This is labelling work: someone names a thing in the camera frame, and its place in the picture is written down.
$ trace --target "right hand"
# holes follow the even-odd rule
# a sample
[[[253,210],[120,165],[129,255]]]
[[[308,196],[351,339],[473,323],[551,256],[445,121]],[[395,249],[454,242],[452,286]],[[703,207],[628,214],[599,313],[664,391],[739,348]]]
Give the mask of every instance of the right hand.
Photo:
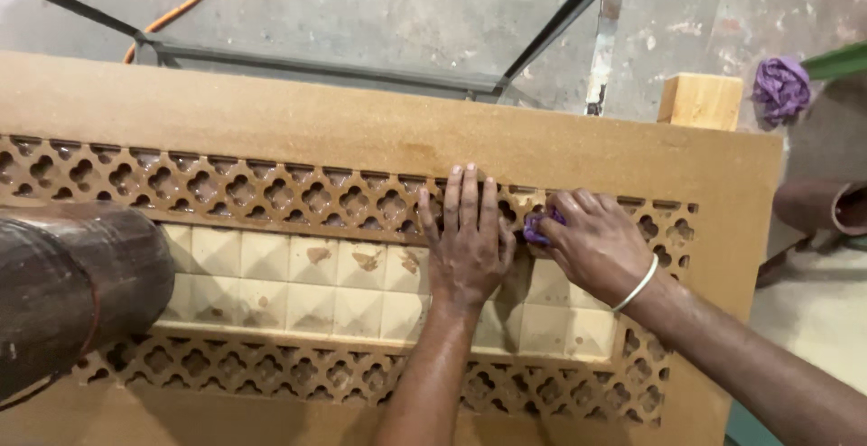
[[[547,206],[566,219],[565,226],[550,218],[539,221],[539,231],[550,240],[546,251],[566,277],[609,306],[623,302],[653,261],[632,219],[610,195],[584,188],[558,191]]]

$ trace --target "brown wooden cylinder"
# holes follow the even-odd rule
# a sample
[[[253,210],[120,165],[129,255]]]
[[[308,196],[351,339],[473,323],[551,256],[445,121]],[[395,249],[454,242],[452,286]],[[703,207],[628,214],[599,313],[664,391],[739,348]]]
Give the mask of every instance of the brown wooden cylinder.
[[[168,244],[135,209],[0,208],[0,400],[147,330],[173,287]]]

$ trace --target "left hand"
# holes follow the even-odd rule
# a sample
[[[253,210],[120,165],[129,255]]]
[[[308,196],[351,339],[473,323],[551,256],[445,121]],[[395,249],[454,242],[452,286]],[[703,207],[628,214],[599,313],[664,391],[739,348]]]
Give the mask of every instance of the left hand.
[[[476,167],[456,165],[448,176],[442,234],[434,222],[428,190],[419,191],[419,217],[430,247],[433,305],[476,312],[503,281],[515,254],[515,235],[499,218],[497,183],[485,180],[479,210]]]

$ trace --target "concrete floor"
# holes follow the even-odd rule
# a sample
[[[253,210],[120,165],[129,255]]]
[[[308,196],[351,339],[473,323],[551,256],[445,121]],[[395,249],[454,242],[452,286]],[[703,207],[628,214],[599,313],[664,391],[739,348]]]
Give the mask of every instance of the concrete floor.
[[[144,27],[184,0],[83,1]],[[561,1],[205,0],[165,31],[188,41],[271,54],[500,74]],[[680,71],[736,75],[745,80],[739,130],[763,130],[749,101],[757,63],[768,56],[806,58],[864,40],[864,4],[867,0],[624,0],[605,115],[655,120],[663,80]],[[583,111],[596,10],[580,17],[515,85],[546,108]],[[41,0],[0,0],[2,49],[117,62],[129,43]],[[787,140],[785,176],[867,176],[865,91],[865,75],[815,86],[811,109],[798,123],[775,131]],[[798,237],[775,222],[768,252]],[[862,347],[840,333],[859,330],[863,336],[858,317],[867,308],[867,275],[860,257],[829,261],[846,269],[845,279],[829,281],[795,266],[795,281],[758,292],[751,323],[867,390],[854,364],[863,362]],[[845,312],[839,311],[841,300]]]

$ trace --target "clay pot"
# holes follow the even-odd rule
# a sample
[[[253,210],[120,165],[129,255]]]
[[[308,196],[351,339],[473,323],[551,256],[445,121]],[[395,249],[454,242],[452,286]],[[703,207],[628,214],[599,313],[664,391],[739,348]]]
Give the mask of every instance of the clay pot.
[[[819,229],[867,234],[867,182],[788,181],[774,194],[774,213],[807,234]]]

